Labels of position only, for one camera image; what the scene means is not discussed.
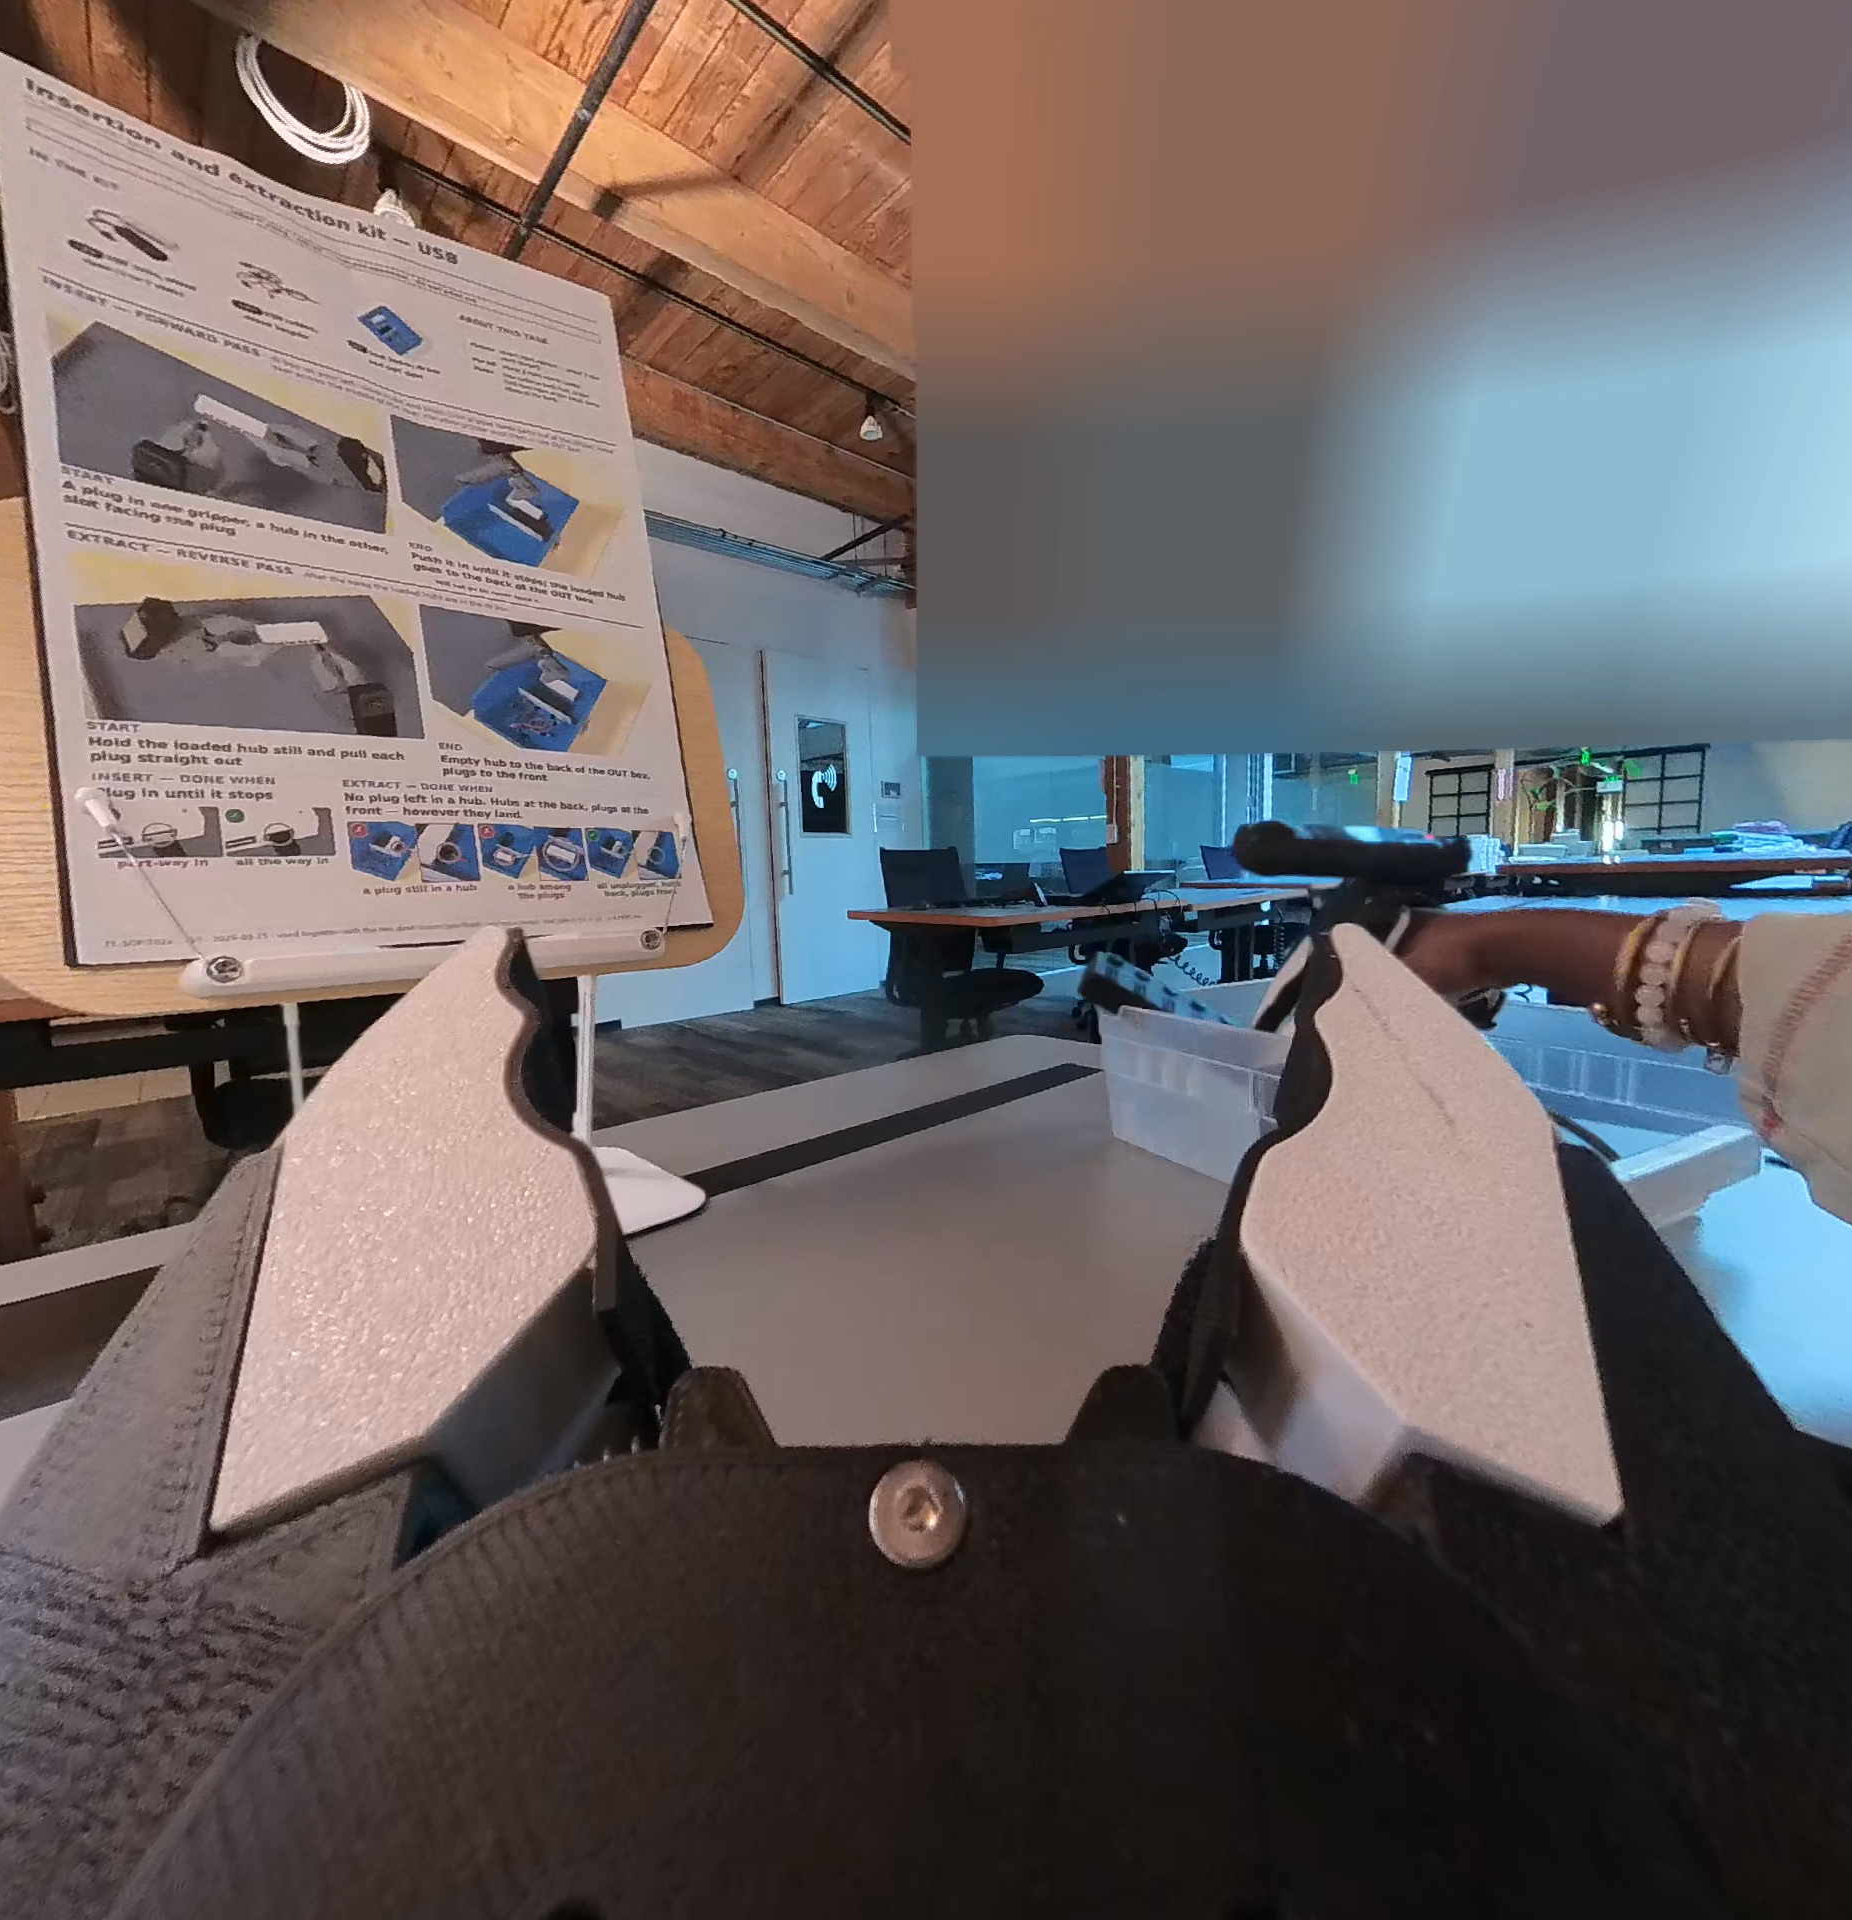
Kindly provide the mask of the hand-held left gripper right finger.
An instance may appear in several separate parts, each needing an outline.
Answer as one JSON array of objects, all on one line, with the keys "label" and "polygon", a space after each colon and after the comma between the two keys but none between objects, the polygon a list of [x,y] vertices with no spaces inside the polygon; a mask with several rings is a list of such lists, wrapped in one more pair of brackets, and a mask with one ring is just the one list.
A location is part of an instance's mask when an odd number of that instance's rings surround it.
[{"label": "hand-held left gripper right finger", "polygon": [[1553,1122],[1374,934],[1303,972],[1195,1288],[1178,1431],[1377,1506],[1412,1457],[1623,1509]]}]

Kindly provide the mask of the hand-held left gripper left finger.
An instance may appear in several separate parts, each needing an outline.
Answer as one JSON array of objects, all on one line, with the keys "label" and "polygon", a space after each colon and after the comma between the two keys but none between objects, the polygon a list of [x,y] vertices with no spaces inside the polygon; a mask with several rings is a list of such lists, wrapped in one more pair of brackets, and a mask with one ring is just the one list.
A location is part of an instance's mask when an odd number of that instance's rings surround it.
[{"label": "hand-held left gripper left finger", "polygon": [[526,938],[483,927],[280,1135],[221,1536],[410,1465],[480,1509],[658,1435],[688,1357],[572,1130],[572,1092],[529,1069],[541,1021]]}]

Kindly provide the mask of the black USB hub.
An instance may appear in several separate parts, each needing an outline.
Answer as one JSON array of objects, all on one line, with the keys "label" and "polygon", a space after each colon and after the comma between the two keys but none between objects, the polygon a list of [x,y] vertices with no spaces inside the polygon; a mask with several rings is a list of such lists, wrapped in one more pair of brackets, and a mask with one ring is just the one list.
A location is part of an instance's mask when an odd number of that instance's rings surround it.
[{"label": "black USB hub", "polygon": [[1094,949],[1078,984],[1078,998],[1097,1014],[1151,1011],[1179,1021],[1251,1030],[1253,1014],[1232,1014],[1227,1007],[1185,991],[1154,972],[1137,967],[1113,948]]}]

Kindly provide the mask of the clear plastic bin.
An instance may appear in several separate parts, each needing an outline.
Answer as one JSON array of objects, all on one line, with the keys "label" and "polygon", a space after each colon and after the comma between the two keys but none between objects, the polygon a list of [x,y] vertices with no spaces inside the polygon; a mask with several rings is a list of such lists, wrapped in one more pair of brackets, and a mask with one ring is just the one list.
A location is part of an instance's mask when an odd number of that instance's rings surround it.
[{"label": "clear plastic bin", "polygon": [[[1154,1009],[1103,1014],[1098,1030],[1112,1133],[1229,1184],[1274,1120],[1285,1038]],[[1695,1050],[1651,1051],[1584,1011],[1524,1001],[1502,1007],[1487,1042],[1661,1229],[1763,1163],[1733,1082]]]}]

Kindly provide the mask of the person's right forearm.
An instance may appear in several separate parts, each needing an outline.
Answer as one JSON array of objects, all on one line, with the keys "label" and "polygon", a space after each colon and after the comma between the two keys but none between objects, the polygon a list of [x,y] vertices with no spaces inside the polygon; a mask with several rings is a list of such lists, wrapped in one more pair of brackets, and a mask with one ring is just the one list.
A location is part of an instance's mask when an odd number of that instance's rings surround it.
[{"label": "person's right forearm", "polygon": [[[1631,916],[1612,985],[1592,1003],[1609,1032],[1644,1046],[1684,1046],[1668,1014],[1673,961],[1684,931],[1709,914],[1723,916],[1715,904],[1694,899]],[[1812,1200],[1852,1225],[1852,914],[1778,912],[1737,924],[1730,1073],[1739,1108]]]}]

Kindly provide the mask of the person's right hand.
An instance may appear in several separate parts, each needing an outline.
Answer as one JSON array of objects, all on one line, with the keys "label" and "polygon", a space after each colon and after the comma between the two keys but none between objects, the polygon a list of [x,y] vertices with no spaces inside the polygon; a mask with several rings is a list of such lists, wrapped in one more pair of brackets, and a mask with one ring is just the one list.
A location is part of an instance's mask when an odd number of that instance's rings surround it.
[{"label": "person's right hand", "polygon": [[1393,948],[1425,985],[1446,998],[1539,990],[1553,1003],[1603,1001],[1633,921],[1586,907],[1418,912]]}]

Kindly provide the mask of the white metal stand base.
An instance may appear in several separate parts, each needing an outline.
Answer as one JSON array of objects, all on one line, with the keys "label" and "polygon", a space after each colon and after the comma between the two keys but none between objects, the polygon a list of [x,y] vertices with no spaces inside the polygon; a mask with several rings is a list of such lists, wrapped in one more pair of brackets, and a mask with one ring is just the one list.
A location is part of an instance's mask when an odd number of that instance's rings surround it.
[{"label": "white metal stand base", "polygon": [[[98,825],[102,851],[119,853],[125,871],[137,873],[145,895],[154,899],[162,916],[169,924],[172,941],[185,954],[179,990],[194,1003],[271,1003],[280,1011],[291,1116],[305,1108],[312,1089],[300,1021],[302,1003],[336,1001],[341,990],[360,987],[408,991],[414,981],[434,972],[456,953],[456,943],[444,938],[392,946],[350,941],[349,946],[326,943],[308,949],[207,941],[177,912],[168,890],[168,877],[177,871],[177,837],[130,834],[114,802],[98,785],[79,786],[74,802]],[[577,993],[576,1011],[563,1021],[576,1050],[573,1094],[553,1096],[553,1117],[567,1117],[582,1147],[594,1141],[598,979],[618,961],[662,959],[668,926],[670,916],[662,916],[645,927],[630,924],[587,926],[531,934],[526,941],[526,953],[541,977],[552,985],[573,985]],[[670,1225],[705,1205],[704,1189],[626,1148],[599,1148],[595,1154],[626,1234]]]}]

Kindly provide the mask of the gold bangle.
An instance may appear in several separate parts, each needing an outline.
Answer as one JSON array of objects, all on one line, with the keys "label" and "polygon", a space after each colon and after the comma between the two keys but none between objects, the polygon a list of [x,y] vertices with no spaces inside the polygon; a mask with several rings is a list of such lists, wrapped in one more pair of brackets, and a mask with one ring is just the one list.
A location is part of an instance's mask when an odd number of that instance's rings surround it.
[{"label": "gold bangle", "polygon": [[1668,1014],[1684,1046],[1707,1057],[1707,1069],[1727,1073],[1737,1060],[1739,991],[1737,948],[1741,926],[1729,916],[1701,916],[1681,941],[1673,961]]}]

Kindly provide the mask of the black office chair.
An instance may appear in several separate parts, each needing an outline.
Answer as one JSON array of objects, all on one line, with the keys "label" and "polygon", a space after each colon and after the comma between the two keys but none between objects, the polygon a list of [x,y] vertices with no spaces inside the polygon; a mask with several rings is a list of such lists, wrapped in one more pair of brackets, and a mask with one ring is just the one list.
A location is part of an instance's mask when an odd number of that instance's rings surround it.
[{"label": "black office chair", "polygon": [[[964,907],[965,880],[954,849],[896,851],[882,849],[882,880],[890,907]],[[890,927],[884,993],[897,1007],[920,1017],[920,1046],[936,1051],[949,1040],[949,1028],[989,1038],[997,1011],[1041,993],[1036,972],[1014,967],[982,967],[979,937],[973,927],[921,931]]]}]

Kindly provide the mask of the white door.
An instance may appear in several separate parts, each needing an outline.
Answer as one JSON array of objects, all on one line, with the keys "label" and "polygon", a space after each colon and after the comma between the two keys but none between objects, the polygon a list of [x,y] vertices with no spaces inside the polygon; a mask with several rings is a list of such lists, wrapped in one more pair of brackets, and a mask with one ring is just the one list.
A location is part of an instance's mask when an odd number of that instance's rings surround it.
[{"label": "white door", "polygon": [[886,938],[856,916],[884,896],[866,669],[766,651],[761,676],[778,996],[871,991]]}]

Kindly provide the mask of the printed instruction sheet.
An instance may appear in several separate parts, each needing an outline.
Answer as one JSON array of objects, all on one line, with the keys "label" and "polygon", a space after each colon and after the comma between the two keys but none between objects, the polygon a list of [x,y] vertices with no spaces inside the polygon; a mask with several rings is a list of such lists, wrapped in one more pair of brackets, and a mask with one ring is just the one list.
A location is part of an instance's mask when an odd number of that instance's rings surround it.
[{"label": "printed instruction sheet", "polygon": [[715,921],[599,296],[4,52],[0,227],[74,963]]}]

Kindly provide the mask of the black ceiling pipe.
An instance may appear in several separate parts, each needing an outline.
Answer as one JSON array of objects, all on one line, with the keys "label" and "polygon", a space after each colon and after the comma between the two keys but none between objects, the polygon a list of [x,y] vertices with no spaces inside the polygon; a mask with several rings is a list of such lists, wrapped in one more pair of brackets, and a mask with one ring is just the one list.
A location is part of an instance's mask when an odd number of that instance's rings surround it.
[{"label": "black ceiling pipe", "polygon": [[577,100],[577,105],[565,123],[548,166],[543,168],[539,181],[529,192],[528,203],[516,214],[507,232],[500,257],[518,259],[529,237],[544,221],[552,200],[557,195],[560,184],[565,182],[567,173],[576,162],[580,143],[589,134],[594,118],[605,105],[614,83],[619,79],[634,52],[634,47],[646,28],[646,21],[651,20],[656,7],[658,1],[653,0],[628,1],[625,7],[625,14],[615,21],[614,32],[609,36],[603,55],[595,62],[589,81],[585,83],[585,90]]}]

